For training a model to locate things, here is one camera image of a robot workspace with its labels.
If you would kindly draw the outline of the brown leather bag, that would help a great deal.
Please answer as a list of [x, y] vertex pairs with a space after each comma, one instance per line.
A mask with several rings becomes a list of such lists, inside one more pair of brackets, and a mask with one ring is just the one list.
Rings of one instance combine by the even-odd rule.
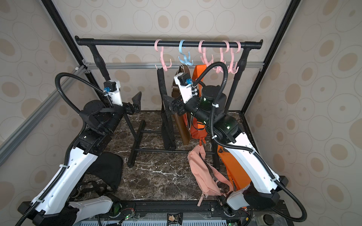
[[[188, 66], [187, 65], [180, 65], [175, 75], [177, 75], [179, 73], [189, 73]], [[179, 97], [181, 95], [180, 90], [178, 88], [178, 85], [175, 83], [174, 80], [173, 80], [173, 83], [172, 83], [172, 93], [171, 93], [171, 95], [172, 95], [173, 98], [177, 98], [177, 97]], [[184, 146], [188, 145], [190, 143], [190, 140], [191, 140], [191, 135], [190, 135], [188, 127], [185, 124], [184, 117], [179, 116], [178, 114], [175, 114], [174, 115], [174, 120], [175, 120], [176, 126], [178, 128], [179, 134], [181, 136], [183, 145]]]

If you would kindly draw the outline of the red-orange waist bag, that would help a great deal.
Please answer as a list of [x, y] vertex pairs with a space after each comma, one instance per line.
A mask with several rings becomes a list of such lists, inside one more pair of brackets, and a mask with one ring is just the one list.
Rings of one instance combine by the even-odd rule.
[[[195, 81], [197, 78], [199, 78], [206, 68], [206, 65], [195, 66], [194, 72], [191, 77], [192, 80]], [[197, 139], [199, 141], [199, 145], [206, 144], [205, 138], [207, 136], [207, 131], [205, 129], [205, 125], [201, 122], [198, 122], [198, 120], [194, 117], [191, 118], [190, 134], [191, 138]]]

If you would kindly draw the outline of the black bag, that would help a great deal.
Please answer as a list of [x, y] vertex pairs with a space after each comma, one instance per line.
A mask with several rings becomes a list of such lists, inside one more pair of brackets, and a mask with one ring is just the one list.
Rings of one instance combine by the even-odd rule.
[[162, 101], [161, 108], [161, 118], [162, 118], [162, 126], [161, 126], [161, 135], [164, 142], [164, 148], [166, 150], [174, 151], [176, 150], [176, 141], [173, 130], [173, 121], [171, 119], [171, 112], [169, 107], [164, 104], [164, 95], [167, 95], [166, 83], [165, 83], [165, 75], [163, 68], [157, 69], [157, 81], [159, 92]]
[[86, 176], [95, 176], [100, 179], [100, 181], [85, 181], [84, 176], [82, 176], [71, 192], [68, 200], [70, 202], [81, 201], [85, 199], [88, 193], [94, 192], [98, 196], [104, 195], [112, 201], [118, 201], [119, 198], [114, 196], [114, 192], [117, 191], [121, 183], [122, 173], [122, 157], [114, 153], [104, 152], [92, 163], [85, 173]]

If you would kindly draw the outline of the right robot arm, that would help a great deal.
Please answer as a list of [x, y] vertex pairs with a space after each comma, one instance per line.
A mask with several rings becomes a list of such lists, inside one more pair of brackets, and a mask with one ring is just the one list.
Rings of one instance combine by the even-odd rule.
[[180, 96], [163, 96], [163, 102], [174, 114], [189, 113], [198, 122], [205, 125], [207, 133], [217, 145], [224, 147], [241, 166], [241, 171], [250, 178], [250, 183], [235, 191], [233, 184], [207, 164], [206, 153], [199, 145], [189, 153], [189, 162], [199, 187], [206, 196], [217, 196], [220, 205], [228, 216], [233, 216], [243, 207], [253, 210], [270, 209], [276, 211], [280, 191], [284, 191], [300, 208], [300, 217], [291, 217], [279, 212], [284, 218], [303, 222], [307, 212], [299, 199], [287, 189], [288, 179], [275, 173], [259, 155], [242, 125], [226, 113], [227, 97], [224, 88], [229, 77], [228, 67], [223, 62], [209, 65], [205, 71], [193, 80], [188, 73], [178, 73], [174, 82]]

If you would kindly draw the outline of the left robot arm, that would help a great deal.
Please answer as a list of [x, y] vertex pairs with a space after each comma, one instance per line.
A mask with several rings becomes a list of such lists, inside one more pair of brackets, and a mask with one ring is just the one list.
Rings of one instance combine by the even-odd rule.
[[[61, 87], [60, 80], [64, 77], [90, 86], [107, 99], [108, 105], [94, 100], [80, 110]], [[132, 98], [132, 104], [123, 103], [119, 81], [107, 80], [104, 89], [100, 89], [77, 75], [59, 73], [55, 77], [55, 86], [63, 100], [81, 117], [82, 129], [68, 146], [63, 164], [48, 185], [32, 201], [20, 204], [18, 211], [22, 217], [16, 223], [18, 226], [26, 219], [32, 220], [36, 226], [72, 226], [86, 218], [107, 213], [114, 203], [110, 197], [102, 195], [83, 202], [71, 202], [69, 198], [84, 173], [102, 155], [123, 116], [140, 111], [142, 93], [138, 92]]]

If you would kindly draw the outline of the leftmost pink hook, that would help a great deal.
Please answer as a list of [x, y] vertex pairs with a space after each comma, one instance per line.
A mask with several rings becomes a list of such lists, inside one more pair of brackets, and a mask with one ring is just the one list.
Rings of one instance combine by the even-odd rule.
[[166, 65], [165, 60], [164, 60], [164, 46], [161, 46], [160, 49], [158, 48], [158, 44], [160, 41], [161, 41], [161, 39], [155, 40], [154, 49], [156, 52], [160, 53], [160, 62], [162, 65], [162, 69], [164, 70], [164, 72], [167, 72], [168, 69], [172, 67], [172, 61], [170, 60], [169, 66]]

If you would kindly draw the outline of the pink hook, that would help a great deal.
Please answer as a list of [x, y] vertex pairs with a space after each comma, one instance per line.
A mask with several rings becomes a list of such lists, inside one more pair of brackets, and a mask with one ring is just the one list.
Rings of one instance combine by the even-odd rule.
[[[236, 53], [239, 53], [241, 51], [241, 42], [240, 41], [235, 41], [237, 43], [237, 51]], [[237, 66], [237, 63], [235, 63], [235, 53], [233, 48], [230, 48], [230, 54], [231, 54], [231, 62], [228, 66], [228, 72], [232, 73], [232, 74], [236, 74], [239, 70], [239, 67]]]
[[160, 49], [158, 48], [158, 44], [160, 41], [161, 41], [161, 39], [155, 40], [154, 49], [156, 52], [160, 53], [160, 62], [162, 65], [162, 69], [164, 70], [164, 72], [167, 72], [168, 69], [172, 67], [172, 61], [170, 60], [169, 66], [166, 65], [165, 60], [164, 60], [164, 46], [161, 46]]
[[214, 56], [212, 56], [212, 59], [210, 61], [207, 60], [207, 56], [206, 56], [206, 47], [202, 47], [202, 44], [203, 44], [204, 40], [201, 40], [199, 42], [199, 45], [198, 45], [198, 52], [202, 55], [200, 58], [201, 58], [201, 61], [204, 65], [206, 66], [209, 66], [211, 65], [213, 62], [214, 62]]
[[[226, 45], [226, 50], [224, 51], [223, 48], [219, 48], [219, 51], [220, 51], [220, 62], [225, 63], [225, 61], [224, 61], [224, 53], [229, 52], [229, 50], [230, 50], [230, 44], [229, 44], [229, 42], [228, 42], [227, 40], [223, 40], [223, 42], [224, 42], [225, 45]], [[218, 67], [216, 68], [216, 73], [221, 73], [221, 72], [222, 72], [222, 68], [218, 66]]]

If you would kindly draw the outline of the light blue hook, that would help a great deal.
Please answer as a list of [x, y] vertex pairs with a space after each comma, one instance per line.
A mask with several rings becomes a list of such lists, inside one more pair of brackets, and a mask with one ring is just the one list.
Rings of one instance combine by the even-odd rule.
[[190, 52], [188, 52], [188, 55], [183, 53], [183, 43], [185, 42], [185, 40], [180, 40], [179, 42], [179, 46], [178, 46], [178, 51], [180, 53], [180, 55], [182, 55], [182, 58], [180, 56], [178, 56], [179, 61], [187, 66], [193, 66], [193, 60], [191, 60], [191, 55]]

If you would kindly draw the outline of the middle pink hook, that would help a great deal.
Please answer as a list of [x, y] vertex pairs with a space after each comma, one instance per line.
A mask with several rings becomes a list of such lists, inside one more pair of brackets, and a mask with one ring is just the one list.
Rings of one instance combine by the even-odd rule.
[[201, 61], [204, 65], [206, 66], [209, 66], [211, 65], [213, 62], [214, 62], [214, 56], [212, 56], [212, 59], [210, 61], [207, 60], [207, 56], [206, 56], [206, 47], [202, 47], [202, 44], [203, 44], [204, 40], [201, 40], [199, 42], [199, 45], [198, 45], [198, 52], [202, 55], [200, 58], [201, 58]]

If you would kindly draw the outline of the rightmost pink hook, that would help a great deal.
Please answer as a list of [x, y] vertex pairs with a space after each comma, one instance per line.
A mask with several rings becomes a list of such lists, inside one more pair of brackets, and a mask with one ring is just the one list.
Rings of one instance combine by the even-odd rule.
[[[239, 53], [241, 51], [241, 42], [240, 41], [235, 41], [237, 43], [237, 51], [236, 53]], [[232, 73], [232, 74], [236, 74], [239, 70], [239, 67], [237, 66], [237, 63], [235, 63], [235, 53], [233, 48], [230, 48], [230, 54], [231, 54], [231, 62], [228, 66], [228, 72]]]

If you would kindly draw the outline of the pink bag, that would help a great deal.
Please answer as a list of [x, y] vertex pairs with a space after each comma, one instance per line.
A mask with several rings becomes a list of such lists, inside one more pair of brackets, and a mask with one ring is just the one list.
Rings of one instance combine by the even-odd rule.
[[[206, 161], [206, 152], [203, 145], [195, 146], [188, 153], [188, 162], [191, 172], [202, 191], [202, 195], [197, 204], [198, 207], [201, 206], [206, 196], [227, 196], [234, 191], [231, 182]], [[218, 182], [226, 184], [229, 187], [229, 191], [222, 193], [217, 185]]]

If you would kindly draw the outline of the bright orange bag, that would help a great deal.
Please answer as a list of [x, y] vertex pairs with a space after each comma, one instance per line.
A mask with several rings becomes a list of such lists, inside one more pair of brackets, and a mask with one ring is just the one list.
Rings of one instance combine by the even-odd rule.
[[224, 163], [229, 181], [236, 187], [236, 191], [249, 186], [251, 179], [236, 158], [220, 145], [218, 145], [217, 153]]

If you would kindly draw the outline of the black clothes rack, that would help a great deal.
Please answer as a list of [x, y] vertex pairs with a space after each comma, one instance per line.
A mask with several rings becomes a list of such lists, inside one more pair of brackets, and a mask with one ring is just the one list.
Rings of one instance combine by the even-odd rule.
[[[79, 38], [78, 36], [75, 36], [75, 42], [79, 46], [87, 46], [94, 58], [95, 66], [98, 68], [102, 74], [102, 76], [106, 78], [109, 77], [109, 72], [107, 69], [147, 69], [149, 68], [149, 64], [136, 64], [136, 63], [129, 63], [129, 64], [106, 64], [100, 55], [98, 49], [96, 46], [137, 46], [137, 47], [154, 47], [154, 44], [156, 44], [156, 40], [106, 40], [106, 39], [93, 39], [93, 38]], [[171, 41], [171, 40], [159, 40], [157, 43], [157, 46], [160, 47], [179, 47], [181, 43], [180, 41]], [[190, 48], [196, 48], [199, 46], [199, 42], [197, 41], [184, 41], [181, 44], [181, 47], [190, 47]], [[260, 40], [259, 42], [254, 41], [247, 41], [247, 42], [241, 42], [241, 49], [243, 49], [242, 56], [240, 57], [240, 60], [237, 62], [237, 67], [239, 66], [240, 69], [245, 70], [245, 68], [258, 68], [263, 69], [264, 63], [263, 62], [247, 62], [248, 56], [250, 54], [251, 50], [259, 50], [261, 49], [263, 45], [263, 40]], [[201, 48], [227, 48], [227, 45], [225, 42], [213, 42], [213, 41], [206, 41], [205, 43], [201, 43]], [[234, 76], [232, 88], [230, 90], [227, 102], [226, 102], [226, 108], [225, 111], [229, 111], [232, 98], [235, 94], [238, 82], [241, 78], [242, 72], [237, 72]], [[132, 168], [134, 167], [136, 163], [136, 157], [139, 152], [149, 152], [149, 153], [187, 153], [187, 150], [166, 150], [166, 149], [147, 149], [147, 148], [140, 148], [140, 143], [142, 141], [142, 137], [144, 133], [159, 133], [161, 134], [161, 131], [148, 131], [144, 130], [146, 126], [146, 121], [142, 120], [139, 126], [139, 129], [137, 133], [135, 133], [135, 130], [131, 126], [131, 132], [134, 136], [134, 144], [131, 150], [131, 153], [129, 155], [128, 159], [128, 167]], [[216, 169], [220, 169], [220, 160], [218, 156], [218, 150], [217, 150], [217, 144], [214, 141], [211, 141], [211, 155], [213, 157], [213, 164]]]

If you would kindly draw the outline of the small snack packet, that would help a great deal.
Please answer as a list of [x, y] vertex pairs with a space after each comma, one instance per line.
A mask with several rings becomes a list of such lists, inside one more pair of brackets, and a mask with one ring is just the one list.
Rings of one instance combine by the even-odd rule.
[[183, 213], [167, 214], [167, 225], [182, 225], [183, 224]]

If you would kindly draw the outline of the black round cap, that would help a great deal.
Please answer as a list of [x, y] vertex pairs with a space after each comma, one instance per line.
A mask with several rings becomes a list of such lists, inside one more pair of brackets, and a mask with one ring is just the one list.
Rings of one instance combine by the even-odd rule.
[[274, 225], [274, 218], [270, 214], [265, 214], [261, 217], [262, 226], [273, 226]]

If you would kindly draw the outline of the black base frame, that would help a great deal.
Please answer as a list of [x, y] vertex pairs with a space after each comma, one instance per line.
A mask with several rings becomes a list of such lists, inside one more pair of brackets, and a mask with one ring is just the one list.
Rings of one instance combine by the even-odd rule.
[[261, 217], [270, 214], [273, 226], [292, 226], [273, 211], [257, 211], [247, 207], [227, 214], [218, 201], [121, 201], [108, 213], [92, 213], [78, 220], [81, 204], [69, 204], [77, 213], [61, 213], [57, 219], [48, 220], [47, 226], [167, 226], [167, 214], [183, 213], [182, 226], [262, 226]]

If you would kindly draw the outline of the aluminium rail left wall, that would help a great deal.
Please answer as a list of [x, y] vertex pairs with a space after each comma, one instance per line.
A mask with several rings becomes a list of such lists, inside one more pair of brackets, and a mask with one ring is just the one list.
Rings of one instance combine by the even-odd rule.
[[8, 137], [1, 145], [1, 165], [13, 154], [18, 146], [33, 131], [33, 129], [41, 122], [48, 112], [61, 99], [57, 90], [54, 90], [45, 101], [37, 107], [37, 109]]

